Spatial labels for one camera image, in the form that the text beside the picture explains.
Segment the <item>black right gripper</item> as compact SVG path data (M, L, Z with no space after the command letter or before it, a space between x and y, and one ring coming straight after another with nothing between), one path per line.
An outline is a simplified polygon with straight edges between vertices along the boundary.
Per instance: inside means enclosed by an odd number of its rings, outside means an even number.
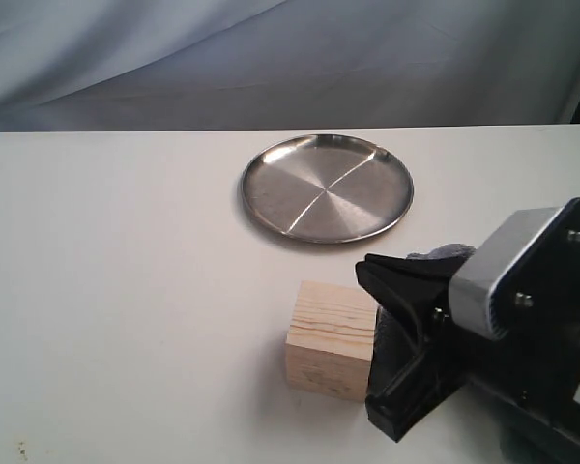
M365 409L395 442L462 386L506 406L532 439L580 463L580 197L513 267L493 300L507 333L488 340L443 310L420 344L388 313L376 319Z

